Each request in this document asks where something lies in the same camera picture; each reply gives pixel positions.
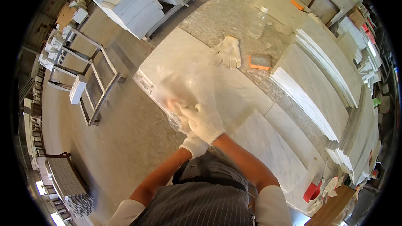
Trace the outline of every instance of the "orange sanding block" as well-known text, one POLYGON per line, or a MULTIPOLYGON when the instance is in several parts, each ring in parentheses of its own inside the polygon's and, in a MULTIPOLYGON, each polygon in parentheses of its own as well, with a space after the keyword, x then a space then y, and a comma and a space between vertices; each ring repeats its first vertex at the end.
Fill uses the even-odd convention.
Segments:
POLYGON ((296 2, 296 0, 291 0, 290 1, 292 4, 294 4, 297 8, 299 8, 300 11, 304 10, 304 6, 299 5, 298 2, 296 2))
POLYGON ((250 54, 250 68, 269 70, 271 68, 271 58, 268 55, 250 54))

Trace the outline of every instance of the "plastic water bottle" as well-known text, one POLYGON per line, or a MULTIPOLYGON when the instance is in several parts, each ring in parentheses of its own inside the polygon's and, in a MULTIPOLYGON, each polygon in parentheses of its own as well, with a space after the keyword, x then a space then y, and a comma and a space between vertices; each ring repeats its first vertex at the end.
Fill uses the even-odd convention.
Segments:
POLYGON ((267 16, 268 16, 268 7, 262 5, 260 7, 259 12, 254 15, 251 19, 250 22, 250 28, 249 28, 249 32, 250 32, 250 36, 252 38, 260 38, 261 35, 263 34, 265 25, 267 24, 267 16))

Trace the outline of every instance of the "cardboard box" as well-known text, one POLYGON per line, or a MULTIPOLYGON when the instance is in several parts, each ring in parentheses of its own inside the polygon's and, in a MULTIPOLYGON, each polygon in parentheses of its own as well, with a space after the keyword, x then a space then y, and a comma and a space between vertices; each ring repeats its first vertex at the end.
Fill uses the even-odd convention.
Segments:
POLYGON ((77 11, 75 8, 69 8, 65 5, 59 13, 56 23, 60 25, 59 30, 63 31, 63 28, 68 26, 68 23, 73 19, 74 13, 77 11))
POLYGON ((356 28, 360 28, 366 22, 366 19, 363 17, 361 12, 359 12, 356 6, 348 12, 348 17, 356 28))

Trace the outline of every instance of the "gloved hand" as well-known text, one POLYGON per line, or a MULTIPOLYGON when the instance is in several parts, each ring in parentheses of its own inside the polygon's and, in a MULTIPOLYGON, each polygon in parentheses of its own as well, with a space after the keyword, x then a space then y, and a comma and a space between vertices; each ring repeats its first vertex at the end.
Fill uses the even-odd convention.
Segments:
POLYGON ((219 113, 203 104, 196 104, 194 108, 181 107, 181 112, 188 118, 191 130, 203 141, 212 143, 225 133, 219 113))
POLYGON ((199 137, 187 137, 184 139, 183 144, 179 148, 185 148, 193 155, 194 158, 204 155, 207 151, 209 145, 205 141, 201 140, 199 137))
POLYGON ((239 40, 230 36, 226 36, 224 41, 211 49, 211 54, 216 54, 214 64, 218 65, 223 60, 224 68, 232 70, 242 65, 240 58, 239 40))

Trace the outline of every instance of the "metal frame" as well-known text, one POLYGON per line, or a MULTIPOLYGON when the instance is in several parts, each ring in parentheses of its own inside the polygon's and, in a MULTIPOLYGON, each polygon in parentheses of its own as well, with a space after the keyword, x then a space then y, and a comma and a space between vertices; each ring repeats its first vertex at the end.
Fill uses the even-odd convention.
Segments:
POLYGON ((62 54, 64 56, 64 53, 69 53, 69 54, 73 55, 74 57, 76 57, 77 59, 82 60, 83 62, 87 63, 87 66, 85 67, 85 69, 82 72, 79 72, 79 71, 76 71, 76 70, 73 70, 73 69, 70 69, 70 68, 67 68, 67 67, 63 67, 61 65, 61 63, 55 63, 54 66, 53 66, 52 72, 50 74, 48 84, 51 85, 54 88, 70 92, 71 88, 72 88, 71 85, 67 85, 67 84, 63 84, 63 83, 60 83, 60 82, 52 81, 53 73, 56 70, 58 70, 60 72, 66 73, 67 75, 75 78, 79 74, 85 75, 88 72, 89 67, 92 67, 92 70, 93 70, 93 72, 95 74, 97 82, 98 82, 100 88, 102 89, 102 95, 101 95, 99 101, 94 105, 94 102, 93 102, 93 100, 91 99, 91 97, 90 97, 90 95, 88 93, 88 89, 85 87, 85 93, 86 93, 86 95, 87 95, 87 97, 89 99, 89 103, 90 103, 91 108, 92 108, 92 110, 94 112, 94 114, 92 116, 88 115, 88 112, 87 112, 87 110, 86 110, 86 108, 84 106, 84 102, 82 100, 82 97, 80 98, 80 102, 78 104, 80 105, 82 115, 83 115, 87 125, 88 126, 93 126, 93 125, 96 126, 96 125, 98 125, 98 123, 100 121, 99 112, 100 112, 100 109, 101 109, 101 106, 102 106, 103 102, 108 97, 108 95, 109 95, 110 91, 112 90, 112 88, 114 87, 114 85, 117 82, 123 83, 125 78, 121 76, 121 73, 117 72, 116 68, 113 66, 112 62, 110 61, 110 59, 109 59, 109 57, 107 55, 106 49, 103 47, 103 45, 101 43, 97 42, 96 40, 94 40, 92 38, 89 38, 87 35, 85 35, 84 33, 80 32, 76 28, 72 28, 70 33, 68 33, 67 37, 70 36, 71 32, 74 32, 78 36, 81 36, 87 42, 89 42, 92 45, 96 46, 97 49, 95 50, 93 55, 91 57, 89 57, 89 56, 87 56, 87 55, 85 55, 83 53, 78 52, 75 49, 72 49, 72 48, 66 46, 66 40, 67 40, 66 39, 64 41, 64 43, 63 43, 63 46, 60 48, 58 56, 56 57, 56 61, 59 60, 59 57, 62 54), (113 74, 114 74, 113 77, 112 77, 112 80, 108 83, 108 85, 106 87, 103 86, 103 84, 102 84, 102 82, 100 80, 98 71, 97 71, 97 69, 95 68, 95 65, 94 65, 94 59, 98 55, 99 52, 103 53, 103 56, 105 57, 107 64, 112 69, 113 74))
POLYGON ((170 18, 175 12, 177 12, 180 8, 182 8, 183 6, 187 6, 187 3, 190 2, 191 0, 184 0, 183 4, 179 4, 179 5, 175 5, 174 7, 172 7, 168 12, 165 13, 165 16, 159 20, 158 23, 156 23, 151 30, 149 30, 146 34, 145 37, 143 37, 142 39, 149 42, 151 41, 151 35, 156 31, 156 29, 158 29, 166 20, 168 20, 168 18, 170 18))

